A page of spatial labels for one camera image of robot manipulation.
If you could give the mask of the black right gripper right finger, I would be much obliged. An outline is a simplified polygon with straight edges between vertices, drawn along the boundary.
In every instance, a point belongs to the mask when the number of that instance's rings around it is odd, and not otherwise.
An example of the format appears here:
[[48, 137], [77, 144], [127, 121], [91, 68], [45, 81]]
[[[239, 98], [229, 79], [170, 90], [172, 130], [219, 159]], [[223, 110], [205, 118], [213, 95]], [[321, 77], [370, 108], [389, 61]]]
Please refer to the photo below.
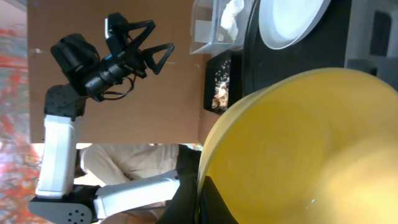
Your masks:
[[201, 190], [199, 223], [238, 224], [209, 176], [205, 177]]

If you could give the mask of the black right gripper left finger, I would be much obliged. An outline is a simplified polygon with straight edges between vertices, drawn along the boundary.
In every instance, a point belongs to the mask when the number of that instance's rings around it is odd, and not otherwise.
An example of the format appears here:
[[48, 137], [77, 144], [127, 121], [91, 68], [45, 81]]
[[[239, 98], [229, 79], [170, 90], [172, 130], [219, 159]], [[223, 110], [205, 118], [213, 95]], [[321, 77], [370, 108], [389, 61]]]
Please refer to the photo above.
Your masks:
[[176, 170], [180, 187], [156, 224], [193, 224], [201, 151], [179, 145]]

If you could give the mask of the white tissue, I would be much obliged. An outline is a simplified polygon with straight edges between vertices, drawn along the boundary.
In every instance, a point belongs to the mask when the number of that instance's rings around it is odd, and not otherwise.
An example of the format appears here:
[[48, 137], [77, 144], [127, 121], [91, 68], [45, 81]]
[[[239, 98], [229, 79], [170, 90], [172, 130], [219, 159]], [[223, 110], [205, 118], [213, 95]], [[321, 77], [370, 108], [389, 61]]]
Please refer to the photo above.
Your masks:
[[226, 4], [220, 21], [217, 39], [223, 43], [233, 43], [238, 36], [237, 16], [244, 9], [244, 0], [231, 0]]

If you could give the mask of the yellow bowl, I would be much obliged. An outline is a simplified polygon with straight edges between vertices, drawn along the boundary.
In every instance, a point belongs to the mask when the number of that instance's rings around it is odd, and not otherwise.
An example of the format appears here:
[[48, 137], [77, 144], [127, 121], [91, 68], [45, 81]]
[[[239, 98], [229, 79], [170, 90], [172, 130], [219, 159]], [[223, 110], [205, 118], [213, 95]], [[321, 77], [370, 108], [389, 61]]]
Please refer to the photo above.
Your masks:
[[256, 91], [205, 141], [199, 206], [206, 176], [238, 223], [396, 223], [397, 92], [345, 68]]

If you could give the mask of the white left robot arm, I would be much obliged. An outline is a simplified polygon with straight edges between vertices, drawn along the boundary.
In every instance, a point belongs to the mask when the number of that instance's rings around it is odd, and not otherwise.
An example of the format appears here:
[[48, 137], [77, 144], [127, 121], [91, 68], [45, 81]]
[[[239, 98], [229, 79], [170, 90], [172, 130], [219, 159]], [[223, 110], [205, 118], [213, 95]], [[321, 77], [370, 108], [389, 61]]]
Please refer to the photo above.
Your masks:
[[130, 23], [114, 13], [105, 20], [107, 57], [101, 58], [81, 34], [70, 34], [51, 48], [68, 83], [51, 87], [45, 95], [44, 154], [29, 203], [31, 213], [53, 223], [94, 223], [171, 200], [177, 193], [180, 179], [175, 171], [106, 187], [74, 183], [76, 144], [87, 99], [120, 100], [124, 94], [113, 91], [113, 86], [145, 78], [147, 69], [159, 73], [173, 52], [171, 43], [141, 50], [154, 28], [152, 20]]

